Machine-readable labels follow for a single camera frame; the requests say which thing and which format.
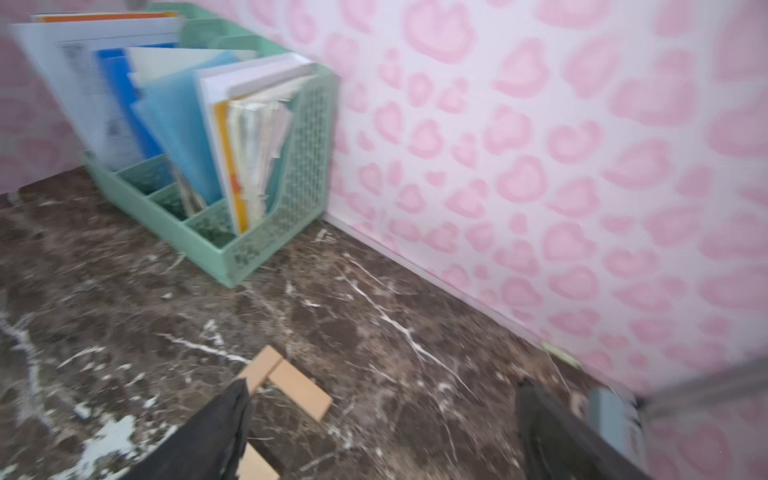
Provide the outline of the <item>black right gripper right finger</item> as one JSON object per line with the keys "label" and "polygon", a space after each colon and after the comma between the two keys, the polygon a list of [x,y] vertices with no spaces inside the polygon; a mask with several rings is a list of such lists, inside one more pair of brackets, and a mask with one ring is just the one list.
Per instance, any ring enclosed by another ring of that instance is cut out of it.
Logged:
{"label": "black right gripper right finger", "polygon": [[530,377],[518,383],[515,413],[527,479],[648,477]]}

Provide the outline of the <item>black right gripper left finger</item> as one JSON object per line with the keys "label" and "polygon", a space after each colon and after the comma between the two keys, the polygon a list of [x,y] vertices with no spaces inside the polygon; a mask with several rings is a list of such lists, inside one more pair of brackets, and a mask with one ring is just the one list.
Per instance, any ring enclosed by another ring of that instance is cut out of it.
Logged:
{"label": "black right gripper left finger", "polygon": [[251,415],[247,383],[235,380],[123,477],[236,479]]}

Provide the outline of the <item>wooden block vertical top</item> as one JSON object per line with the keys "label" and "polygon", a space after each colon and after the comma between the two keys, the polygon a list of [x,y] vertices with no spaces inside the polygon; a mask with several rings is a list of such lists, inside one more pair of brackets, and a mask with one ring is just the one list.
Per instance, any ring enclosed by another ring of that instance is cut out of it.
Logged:
{"label": "wooden block vertical top", "polygon": [[283,356],[275,348],[267,345],[238,374],[237,379],[245,382],[249,396],[253,397],[282,361]]}

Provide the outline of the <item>wooden block horizontal top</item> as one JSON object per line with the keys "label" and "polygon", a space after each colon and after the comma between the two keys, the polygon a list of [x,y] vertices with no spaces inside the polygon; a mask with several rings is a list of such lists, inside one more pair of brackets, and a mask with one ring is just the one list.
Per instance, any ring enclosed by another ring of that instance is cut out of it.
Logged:
{"label": "wooden block horizontal top", "polygon": [[323,420],[333,403],[329,394],[286,360],[282,360],[269,374],[269,380],[318,422]]}

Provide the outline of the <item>grey blue board eraser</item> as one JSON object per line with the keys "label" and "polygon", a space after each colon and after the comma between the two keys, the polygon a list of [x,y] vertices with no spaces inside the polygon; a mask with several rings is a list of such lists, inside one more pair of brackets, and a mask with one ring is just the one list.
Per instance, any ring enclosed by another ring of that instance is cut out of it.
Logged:
{"label": "grey blue board eraser", "polygon": [[648,473],[645,431],[637,405],[607,387],[592,389],[588,400],[587,423],[590,427],[636,467]]}

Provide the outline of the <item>green file organizer box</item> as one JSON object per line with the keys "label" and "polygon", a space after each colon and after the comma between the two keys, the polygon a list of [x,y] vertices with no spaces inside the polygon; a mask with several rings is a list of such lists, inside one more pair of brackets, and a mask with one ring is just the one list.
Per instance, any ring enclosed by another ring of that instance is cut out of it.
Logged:
{"label": "green file organizer box", "polygon": [[83,160],[113,204],[231,288],[324,211],[338,80],[200,6],[166,10],[204,60],[138,90],[160,154],[116,171]]}

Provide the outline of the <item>white binder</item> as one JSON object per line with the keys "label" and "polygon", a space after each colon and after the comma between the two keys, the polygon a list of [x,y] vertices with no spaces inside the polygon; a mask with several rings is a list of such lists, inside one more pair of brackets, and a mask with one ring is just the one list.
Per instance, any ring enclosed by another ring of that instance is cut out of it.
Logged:
{"label": "white binder", "polygon": [[234,231],[262,223],[290,133],[289,104],[316,78],[312,61],[282,54],[201,70],[197,89],[212,158]]}

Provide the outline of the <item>teal folder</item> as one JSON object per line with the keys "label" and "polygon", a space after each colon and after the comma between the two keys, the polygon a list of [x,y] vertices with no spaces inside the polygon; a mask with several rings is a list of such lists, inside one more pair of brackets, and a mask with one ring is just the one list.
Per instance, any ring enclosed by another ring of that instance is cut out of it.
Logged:
{"label": "teal folder", "polygon": [[197,91],[201,70],[238,63],[231,50],[131,47],[139,100],[132,105],[163,152],[206,204],[222,198]]}

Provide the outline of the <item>blue folder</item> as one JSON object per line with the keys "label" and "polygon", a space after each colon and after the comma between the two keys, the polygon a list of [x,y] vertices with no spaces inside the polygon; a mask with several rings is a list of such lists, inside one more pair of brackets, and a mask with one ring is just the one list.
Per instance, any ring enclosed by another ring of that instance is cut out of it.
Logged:
{"label": "blue folder", "polygon": [[146,53],[175,47],[173,43],[146,47],[102,49],[96,60],[128,126],[145,159],[163,154],[158,141],[135,112],[134,104],[140,100],[143,86],[153,79],[153,68],[147,65]]}

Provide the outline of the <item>white papers left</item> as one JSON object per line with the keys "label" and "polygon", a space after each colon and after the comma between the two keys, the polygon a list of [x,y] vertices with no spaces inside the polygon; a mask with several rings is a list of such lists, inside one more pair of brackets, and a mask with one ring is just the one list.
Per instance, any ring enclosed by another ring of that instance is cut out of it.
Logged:
{"label": "white papers left", "polygon": [[121,170],[144,160],[109,86],[99,52],[173,44],[184,20],[173,12],[34,15],[10,33],[101,165]]}

